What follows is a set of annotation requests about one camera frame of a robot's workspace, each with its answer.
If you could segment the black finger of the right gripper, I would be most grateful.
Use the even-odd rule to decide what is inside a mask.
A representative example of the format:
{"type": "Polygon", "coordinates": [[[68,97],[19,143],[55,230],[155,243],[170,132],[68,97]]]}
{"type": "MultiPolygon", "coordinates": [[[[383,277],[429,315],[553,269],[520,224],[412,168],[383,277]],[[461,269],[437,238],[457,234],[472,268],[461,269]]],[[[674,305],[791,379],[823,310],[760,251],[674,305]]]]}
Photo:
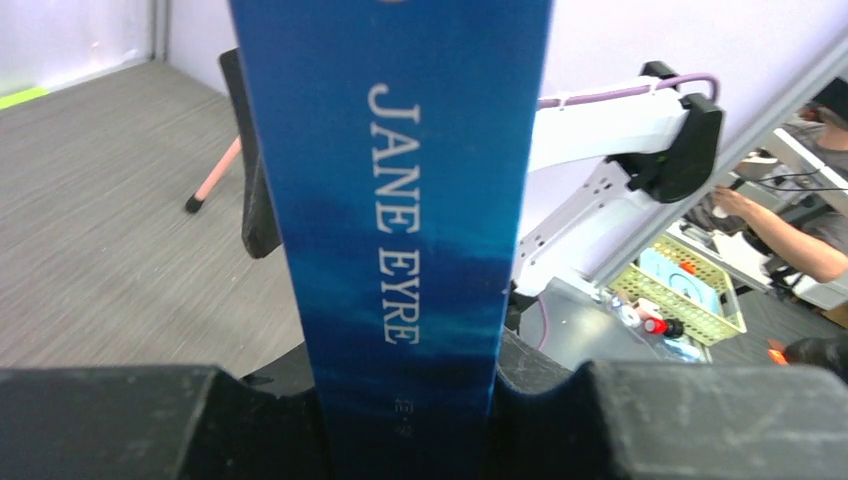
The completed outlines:
{"type": "Polygon", "coordinates": [[[242,147],[245,182],[241,238],[248,255],[253,259],[262,259],[281,245],[281,238],[265,178],[238,49],[222,53],[219,65],[228,88],[242,147]]]}

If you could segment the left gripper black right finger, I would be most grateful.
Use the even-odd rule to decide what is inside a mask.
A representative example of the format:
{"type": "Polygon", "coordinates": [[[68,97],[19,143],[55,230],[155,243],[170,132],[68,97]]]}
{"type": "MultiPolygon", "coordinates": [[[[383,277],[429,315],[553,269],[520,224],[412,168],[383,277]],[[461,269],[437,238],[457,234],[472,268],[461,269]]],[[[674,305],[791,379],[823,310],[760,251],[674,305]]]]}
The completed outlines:
{"type": "Polygon", "coordinates": [[[590,361],[502,338],[490,479],[843,479],[847,388],[812,366],[590,361]]]}

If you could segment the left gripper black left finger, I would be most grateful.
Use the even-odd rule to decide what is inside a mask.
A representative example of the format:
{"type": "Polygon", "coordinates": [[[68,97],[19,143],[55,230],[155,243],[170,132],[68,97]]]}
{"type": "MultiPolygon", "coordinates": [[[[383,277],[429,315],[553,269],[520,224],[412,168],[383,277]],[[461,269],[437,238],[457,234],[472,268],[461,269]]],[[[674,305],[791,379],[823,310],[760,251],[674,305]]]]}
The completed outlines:
{"type": "Polygon", "coordinates": [[[5,369],[5,479],[328,479],[304,346],[215,365],[5,369]]]}

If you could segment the blue orange Jane Eyre book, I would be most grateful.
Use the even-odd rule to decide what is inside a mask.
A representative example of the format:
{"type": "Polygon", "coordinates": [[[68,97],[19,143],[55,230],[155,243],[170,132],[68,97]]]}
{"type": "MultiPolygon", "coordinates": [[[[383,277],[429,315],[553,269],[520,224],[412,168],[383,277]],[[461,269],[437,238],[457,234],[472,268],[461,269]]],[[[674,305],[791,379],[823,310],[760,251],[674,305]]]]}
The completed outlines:
{"type": "Polygon", "coordinates": [[[340,479],[477,479],[547,1],[235,1],[340,479]]]}

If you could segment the person forearm in background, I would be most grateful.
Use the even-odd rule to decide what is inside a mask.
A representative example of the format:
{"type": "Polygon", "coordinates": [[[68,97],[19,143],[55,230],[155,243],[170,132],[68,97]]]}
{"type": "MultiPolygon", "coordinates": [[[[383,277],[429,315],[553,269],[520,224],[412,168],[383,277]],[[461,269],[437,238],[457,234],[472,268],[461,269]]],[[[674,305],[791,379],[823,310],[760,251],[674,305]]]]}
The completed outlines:
{"type": "Polygon", "coordinates": [[[840,250],[793,227],[753,200],[724,186],[716,187],[712,198],[727,214],[742,218],[777,256],[818,283],[837,280],[847,272],[847,257],[840,250]]]}

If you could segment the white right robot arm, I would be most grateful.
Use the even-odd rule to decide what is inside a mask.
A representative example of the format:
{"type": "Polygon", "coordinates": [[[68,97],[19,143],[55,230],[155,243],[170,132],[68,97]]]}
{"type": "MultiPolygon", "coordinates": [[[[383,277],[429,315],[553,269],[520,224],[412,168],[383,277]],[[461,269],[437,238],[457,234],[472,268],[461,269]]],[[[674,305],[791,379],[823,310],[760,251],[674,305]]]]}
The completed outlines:
{"type": "Polygon", "coordinates": [[[244,149],[243,239],[255,258],[290,234],[298,308],[307,319],[406,324],[493,312],[497,284],[534,300],[561,274],[552,233],[508,246],[533,171],[594,157],[635,161],[638,195],[673,203],[665,170],[709,177],[721,113],[668,90],[658,63],[620,87],[530,103],[540,54],[506,73],[498,52],[463,46],[346,44],[286,51],[271,152],[290,196],[276,219],[236,50],[220,56],[244,149]]]}

